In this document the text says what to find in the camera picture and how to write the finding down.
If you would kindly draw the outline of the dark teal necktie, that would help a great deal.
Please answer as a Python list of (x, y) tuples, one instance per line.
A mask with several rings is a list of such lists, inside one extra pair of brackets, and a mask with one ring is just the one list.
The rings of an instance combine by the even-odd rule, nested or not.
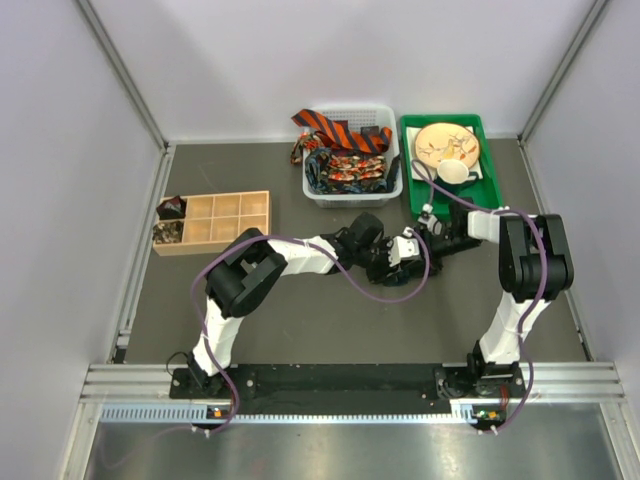
[(400, 263), (392, 267), (384, 276), (382, 284), (386, 287), (403, 286), (414, 279), (422, 279), (426, 263), (422, 261), (412, 261)]

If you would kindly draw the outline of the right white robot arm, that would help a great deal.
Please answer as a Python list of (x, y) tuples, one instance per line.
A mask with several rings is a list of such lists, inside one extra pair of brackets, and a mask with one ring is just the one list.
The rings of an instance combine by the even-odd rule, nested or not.
[(508, 397), (523, 388), (520, 362), (524, 343), (539, 315), (567, 290), (574, 267), (562, 218), (557, 214), (524, 217), (511, 209), (490, 212), (453, 202), (449, 220), (440, 221), (430, 204), (422, 207), (419, 231), (429, 251), (432, 275), (443, 259), (483, 242), (498, 246), (498, 277), (503, 293), (494, 318), (467, 355), (464, 368), (436, 370), (439, 394)]

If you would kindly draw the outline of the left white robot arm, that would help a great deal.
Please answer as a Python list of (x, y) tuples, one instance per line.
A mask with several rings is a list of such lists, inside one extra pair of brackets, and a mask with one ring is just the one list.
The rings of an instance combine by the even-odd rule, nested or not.
[(428, 272), (423, 239), (407, 228), (384, 235), (379, 218), (362, 213), (348, 227), (308, 239), (266, 235), (251, 227), (243, 232), (198, 278), (204, 280), (206, 309), (199, 310), (202, 330), (187, 356), (192, 384), (205, 396), (226, 387), (226, 369), (242, 321), (254, 312), (283, 276), (343, 274), (357, 266), (372, 284), (402, 285)]

